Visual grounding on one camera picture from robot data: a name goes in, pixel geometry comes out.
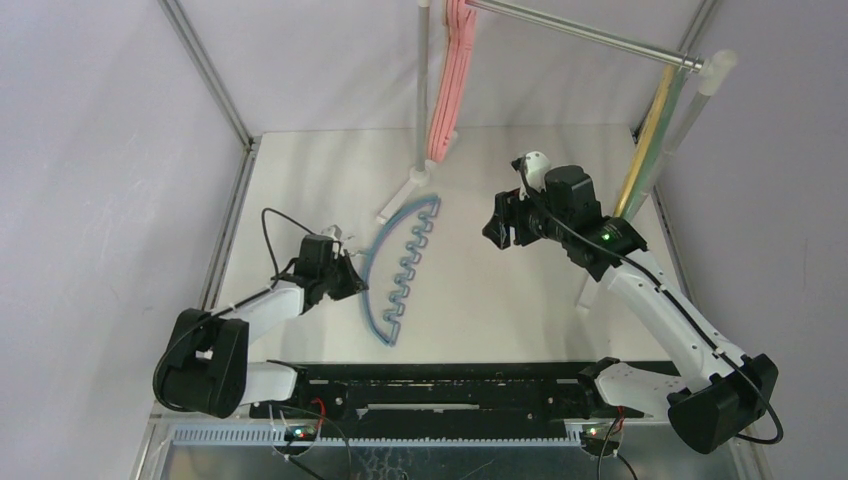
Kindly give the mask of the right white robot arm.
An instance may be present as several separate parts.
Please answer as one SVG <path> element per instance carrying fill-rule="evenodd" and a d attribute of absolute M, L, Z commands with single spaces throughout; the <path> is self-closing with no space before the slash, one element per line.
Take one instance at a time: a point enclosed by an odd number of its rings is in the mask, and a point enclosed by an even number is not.
<path fill-rule="evenodd" d="M 731 439 L 781 442 L 785 430 L 770 399 L 778 368 L 720 333 L 670 284 L 646 240 L 620 217 L 602 213 L 591 177 L 577 165 L 512 162 L 520 187 L 500 192 L 482 234 L 497 248 L 538 240 L 559 244 L 569 260 L 617 296 L 669 356 L 677 373 L 660 374 L 605 357 L 578 378 L 579 406 L 592 416 L 620 407 L 667 422 L 692 450 L 708 454 Z"/>

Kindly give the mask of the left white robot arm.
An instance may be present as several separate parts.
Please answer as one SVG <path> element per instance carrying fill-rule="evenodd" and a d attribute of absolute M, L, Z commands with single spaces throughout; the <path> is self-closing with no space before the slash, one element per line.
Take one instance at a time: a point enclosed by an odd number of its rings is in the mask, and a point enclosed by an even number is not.
<path fill-rule="evenodd" d="M 176 412 L 227 418 L 239 407 L 271 402 L 290 417 L 311 407 L 311 388 L 280 361 L 251 362 L 249 348 L 273 328 L 324 298 L 366 291 L 350 253 L 330 236 L 309 234 L 299 254 L 268 285 L 217 311 L 189 308 L 176 318 L 153 373 L 156 401 Z"/>

